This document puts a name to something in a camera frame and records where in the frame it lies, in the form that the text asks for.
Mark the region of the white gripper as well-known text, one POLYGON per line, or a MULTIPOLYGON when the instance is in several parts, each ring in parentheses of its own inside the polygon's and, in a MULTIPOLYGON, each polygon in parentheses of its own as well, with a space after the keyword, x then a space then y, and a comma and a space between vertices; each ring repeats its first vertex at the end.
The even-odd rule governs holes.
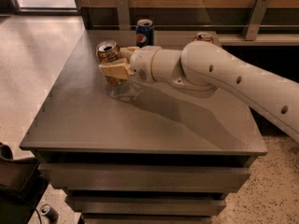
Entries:
POLYGON ((152 64, 159 46, 120 48, 122 59, 109 63, 101 63, 99 69, 106 77, 129 79, 132 75, 140 82, 154 83, 152 64))

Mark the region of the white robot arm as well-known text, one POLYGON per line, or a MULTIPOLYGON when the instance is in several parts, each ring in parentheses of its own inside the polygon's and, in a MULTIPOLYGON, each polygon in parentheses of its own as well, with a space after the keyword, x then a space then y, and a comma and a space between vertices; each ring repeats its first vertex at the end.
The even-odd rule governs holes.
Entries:
POLYGON ((101 73, 113 86, 134 78, 163 82, 199 97, 221 88, 299 141, 299 84, 246 63, 215 44, 193 41, 175 50, 121 48, 107 40, 96 46, 96 56, 101 73))

